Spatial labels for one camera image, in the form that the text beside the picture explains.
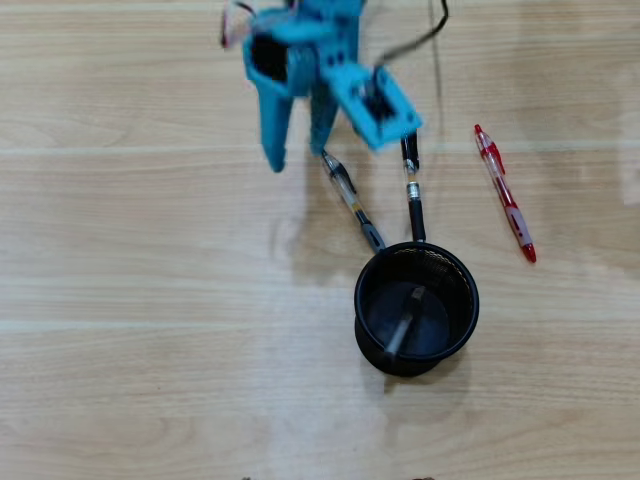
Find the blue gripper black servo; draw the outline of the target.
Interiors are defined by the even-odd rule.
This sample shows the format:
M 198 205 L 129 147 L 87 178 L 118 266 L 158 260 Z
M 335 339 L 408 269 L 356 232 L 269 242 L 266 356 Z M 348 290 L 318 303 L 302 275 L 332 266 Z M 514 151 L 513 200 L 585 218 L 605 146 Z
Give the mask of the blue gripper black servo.
M 292 95 L 308 95 L 321 70 L 357 59 L 362 1 L 288 1 L 259 11 L 243 45 L 247 79 L 258 93 L 260 141 L 272 171 L 284 169 Z M 339 104 L 330 91 L 310 99 L 310 150 L 327 144 Z

